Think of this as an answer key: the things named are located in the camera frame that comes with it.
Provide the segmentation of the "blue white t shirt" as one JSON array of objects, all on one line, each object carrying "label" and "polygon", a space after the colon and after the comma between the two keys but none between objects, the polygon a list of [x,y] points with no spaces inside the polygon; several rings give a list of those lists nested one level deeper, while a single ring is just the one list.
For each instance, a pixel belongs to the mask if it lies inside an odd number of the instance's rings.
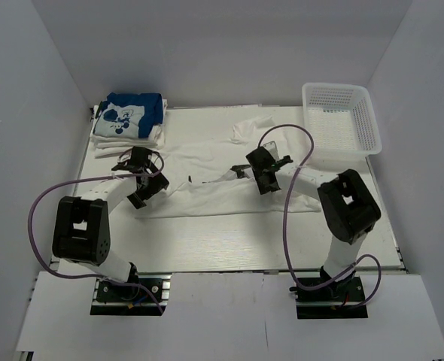
[{"label": "blue white t shirt", "polygon": [[95,113],[93,134],[148,139],[163,125],[165,111],[164,98],[159,93],[110,93]]}]

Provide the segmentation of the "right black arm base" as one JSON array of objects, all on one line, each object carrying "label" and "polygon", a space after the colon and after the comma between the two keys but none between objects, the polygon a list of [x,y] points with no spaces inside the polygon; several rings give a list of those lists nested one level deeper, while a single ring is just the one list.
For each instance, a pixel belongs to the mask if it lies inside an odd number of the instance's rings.
[{"label": "right black arm base", "polygon": [[366,297],[359,277],[325,288],[306,291],[297,285],[289,288],[295,296],[298,320],[341,320],[366,319],[368,312],[365,305],[357,305]]}]

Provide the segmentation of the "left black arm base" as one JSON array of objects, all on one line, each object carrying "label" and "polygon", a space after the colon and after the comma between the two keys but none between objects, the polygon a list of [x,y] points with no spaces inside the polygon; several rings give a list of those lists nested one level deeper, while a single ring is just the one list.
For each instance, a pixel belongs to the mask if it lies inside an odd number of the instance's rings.
[{"label": "left black arm base", "polygon": [[[139,283],[150,290],[160,307],[169,300],[171,275],[139,275]],[[119,287],[108,281],[97,281],[90,308],[92,316],[161,316],[146,291],[137,287]]]}]

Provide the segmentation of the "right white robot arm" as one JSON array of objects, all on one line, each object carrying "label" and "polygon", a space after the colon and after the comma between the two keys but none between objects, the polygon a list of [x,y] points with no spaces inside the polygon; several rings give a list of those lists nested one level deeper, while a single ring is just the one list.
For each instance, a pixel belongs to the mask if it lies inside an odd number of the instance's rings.
[{"label": "right white robot arm", "polygon": [[348,169],[333,180],[319,184],[314,177],[301,173],[301,165],[295,167],[290,175],[279,173],[283,166],[293,160],[289,156],[277,159],[265,147],[257,147],[246,159],[260,194],[287,190],[283,206],[282,241],[287,268],[293,279],[297,277],[290,260],[287,230],[290,198],[296,192],[319,202],[332,234],[330,250],[320,270],[320,285],[304,286],[303,289],[321,289],[328,299],[340,299],[347,293],[347,281],[354,277],[355,267],[360,262],[357,256],[363,241],[382,216],[380,207],[360,174]]}]

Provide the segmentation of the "white t shirt robot print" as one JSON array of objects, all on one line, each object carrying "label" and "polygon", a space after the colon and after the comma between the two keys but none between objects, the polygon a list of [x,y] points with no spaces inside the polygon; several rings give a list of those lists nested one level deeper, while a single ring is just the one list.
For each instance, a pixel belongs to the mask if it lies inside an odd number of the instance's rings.
[{"label": "white t shirt robot print", "polygon": [[254,117],[236,123],[230,138],[165,147],[163,175],[169,186],[135,211],[135,218],[283,211],[287,190],[260,194],[245,158],[273,126],[271,116]]}]

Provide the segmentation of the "folded white t shirt stack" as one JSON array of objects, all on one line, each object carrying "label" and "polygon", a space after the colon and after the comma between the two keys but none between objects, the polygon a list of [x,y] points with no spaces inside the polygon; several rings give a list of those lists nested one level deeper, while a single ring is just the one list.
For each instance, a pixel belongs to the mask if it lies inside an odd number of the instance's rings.
[{"label": "folded white t shirt stack", "polygon": [[119,156],[131,147],[146,147],[152,150],[159,150],[163,148],[166,143],[165,123],[163,121],[163,125],[157,127],[157,130],[148,139],[103,138],[94,135],[92,130],[90,140],[93,144],[95,158]]}]

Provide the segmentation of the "white plastic basket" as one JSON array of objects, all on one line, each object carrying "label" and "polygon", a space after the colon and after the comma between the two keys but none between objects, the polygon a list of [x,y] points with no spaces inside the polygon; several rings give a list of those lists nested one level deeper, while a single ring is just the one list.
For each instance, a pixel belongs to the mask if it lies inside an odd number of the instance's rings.
[{"label": "white plastic basket", "polygon": [[313,159],[356,162],[382,150],[369,92],[341,83],[302,86],[303,126],[315,143]]}]

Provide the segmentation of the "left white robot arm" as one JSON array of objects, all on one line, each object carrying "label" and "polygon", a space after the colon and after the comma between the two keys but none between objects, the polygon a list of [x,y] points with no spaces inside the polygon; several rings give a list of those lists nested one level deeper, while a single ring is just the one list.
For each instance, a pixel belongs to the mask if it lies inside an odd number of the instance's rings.
[{"label": "left white robot arm", "polygon": [[145,147],[123,154],[111,174],[97,177],[96,185],[80,196],[65,196],[58,204],[52,251],[57,258],[77,263],[114,283],[114,291],[125,300],[134,299],[140,281],[133,277],[134,265],[111,249],[110,213],[124,200],[134,209],[147,205],[166,190],[161,155]]}]

